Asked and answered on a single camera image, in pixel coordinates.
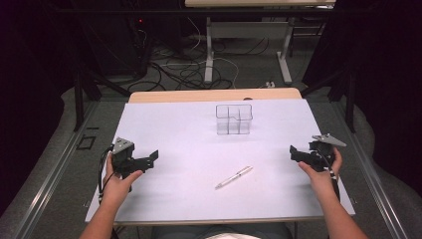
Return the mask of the person's left hand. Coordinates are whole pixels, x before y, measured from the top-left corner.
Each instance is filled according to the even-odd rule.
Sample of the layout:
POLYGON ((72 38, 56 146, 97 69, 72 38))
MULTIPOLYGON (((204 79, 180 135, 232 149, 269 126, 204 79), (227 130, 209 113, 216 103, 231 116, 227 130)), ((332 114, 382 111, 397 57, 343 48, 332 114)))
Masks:
POLYGON ((112 157, 109 153, 106 158, 105 183, 101 206, 107 208, 120 208, 125 201, 131 185, 141 176, 143 172, 137 170, 128 177, 121 179, 112 168, 112 157))

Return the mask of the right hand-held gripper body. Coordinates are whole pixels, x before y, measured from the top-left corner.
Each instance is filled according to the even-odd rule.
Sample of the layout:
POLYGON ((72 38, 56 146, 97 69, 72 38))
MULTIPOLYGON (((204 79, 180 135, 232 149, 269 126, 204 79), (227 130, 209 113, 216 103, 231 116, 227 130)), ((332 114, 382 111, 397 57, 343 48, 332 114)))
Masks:
POLYGON ((317 172, 331 168, 335 161, 333 149, 336 146, 346 147, 346 143, 331 134, 313 135, 314 141, 310 142, 310 153, 305 153, 302 162, 310 165, 317 172))

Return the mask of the white-legged desk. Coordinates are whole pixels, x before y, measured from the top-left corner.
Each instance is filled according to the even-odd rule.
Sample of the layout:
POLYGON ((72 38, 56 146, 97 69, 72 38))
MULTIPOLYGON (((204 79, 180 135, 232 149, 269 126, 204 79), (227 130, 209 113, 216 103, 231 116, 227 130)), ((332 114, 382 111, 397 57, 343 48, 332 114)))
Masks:
MULTIPOLYGON (((185 6, 194 10, 228 10, 233 13, 240 10, 245 13, 253 7, 259 10, 329 10, 336 0, 185 0, 185 6)), ((286 17, 283 21, 246 21, 230 20, 217 22, 210 17, 206 18, 207 58, 204 82, 213 81, 214 39, 235 38, 267 38, 283 41, 282 50, 277 58, 284 83, 290 85, 293 81, 286 61, 290 43, 293 38, 295 17, 286 17)))

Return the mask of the silver pen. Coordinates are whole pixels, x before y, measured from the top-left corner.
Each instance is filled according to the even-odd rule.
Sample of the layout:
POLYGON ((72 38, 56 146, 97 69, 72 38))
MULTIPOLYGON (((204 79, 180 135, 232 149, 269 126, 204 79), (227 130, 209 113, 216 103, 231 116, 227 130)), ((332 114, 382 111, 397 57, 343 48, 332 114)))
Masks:
POLYGON ((224 186, 230 184, 231 182, 237 180, 238 178, 242 177, 244 174, 249 173, 251 170, 253 169, 252 166, 246 166, 243 169, 241 169, 240 171, 236 172, 234 175, 226 178, 225 180, 223 180, 222 182, 219 182, 214 188, 220 189, 223 188, 224 186))

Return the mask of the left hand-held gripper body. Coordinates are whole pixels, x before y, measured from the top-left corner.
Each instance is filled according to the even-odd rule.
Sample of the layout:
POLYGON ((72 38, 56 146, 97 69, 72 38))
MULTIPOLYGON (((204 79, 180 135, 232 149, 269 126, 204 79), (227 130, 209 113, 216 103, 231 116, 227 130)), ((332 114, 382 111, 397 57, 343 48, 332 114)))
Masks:
POLYGON ((148 169, 154 167, 154 161, 151 161, 149 156, 143 158, 134 158, 134 143, 130 140, 118 137, 115 140, 111 151, 112 168, 122 178, 128 177, 137 170, 146 172, 148 169))

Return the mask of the black metal stand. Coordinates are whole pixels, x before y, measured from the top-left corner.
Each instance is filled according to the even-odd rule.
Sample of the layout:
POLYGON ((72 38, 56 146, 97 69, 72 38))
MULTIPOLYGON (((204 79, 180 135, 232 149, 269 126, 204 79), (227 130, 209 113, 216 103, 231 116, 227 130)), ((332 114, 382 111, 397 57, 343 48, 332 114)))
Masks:
POLYGON ((98 88, 98 84, 114 90, 115 92, 129 97, 130 92, 124 88, 112 83, 105 77, 87 68, 78 68, 74 71, 74 90, 75 90, 75 109, 76 109, 76 125, 74 131, 78 131, 85 121, 84 95, 91 101, 99 101, 102 93, 98 88))
POLYGON ((354 128, 354 101, 356 86, 356 70, 338 70, 325 79, 317 82, 313 86, 306 87, 301 91, 301 95, 307 95, 319 90, 325 85, 331 84, 331 90, 328 92, 328 99, 331 102, 338 102, 345 97, 344 121, 348 129, 355 133, 354 128))

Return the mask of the person's right hand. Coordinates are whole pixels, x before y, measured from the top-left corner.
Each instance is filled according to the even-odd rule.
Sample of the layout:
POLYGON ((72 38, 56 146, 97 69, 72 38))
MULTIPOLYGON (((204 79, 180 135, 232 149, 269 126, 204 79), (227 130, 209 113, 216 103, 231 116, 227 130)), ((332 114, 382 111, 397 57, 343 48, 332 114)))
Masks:
POLYGON ((342 165, 342 156, 338 149, 333 149, 335 160, 329 171, 316 172, 308 164, 299 162, 299 168, 304 171, 311 180, 311 186, 319 201, 334 200, 338 202, 337 193, 335 192, 332 178, 338 178, 339 170, 342 165))

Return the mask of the clear plastic divided organizer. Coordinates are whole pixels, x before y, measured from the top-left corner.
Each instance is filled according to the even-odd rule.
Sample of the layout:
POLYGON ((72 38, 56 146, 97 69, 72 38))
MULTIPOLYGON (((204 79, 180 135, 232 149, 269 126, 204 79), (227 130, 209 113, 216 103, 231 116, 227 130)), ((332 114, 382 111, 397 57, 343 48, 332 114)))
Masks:
POLYGON ((215 108, 219 135, 249 134, 253 120, 251 105, 218 105, 215 108))

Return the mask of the white paper sheet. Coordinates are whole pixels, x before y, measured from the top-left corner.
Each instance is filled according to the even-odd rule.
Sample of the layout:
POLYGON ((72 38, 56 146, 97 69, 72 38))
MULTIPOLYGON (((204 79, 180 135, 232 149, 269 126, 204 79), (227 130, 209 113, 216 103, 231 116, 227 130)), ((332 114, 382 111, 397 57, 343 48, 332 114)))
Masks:
POLYGON ((308 176, 290 146, 307 150, 319 128, 304 100, 252 100, 249 134, 219 135, 214 102, 128 104, 116 134, 154 167, 132 186, 120 225, 320 219, 308 176), (253 169, 214 187, 246 166, 253 169))

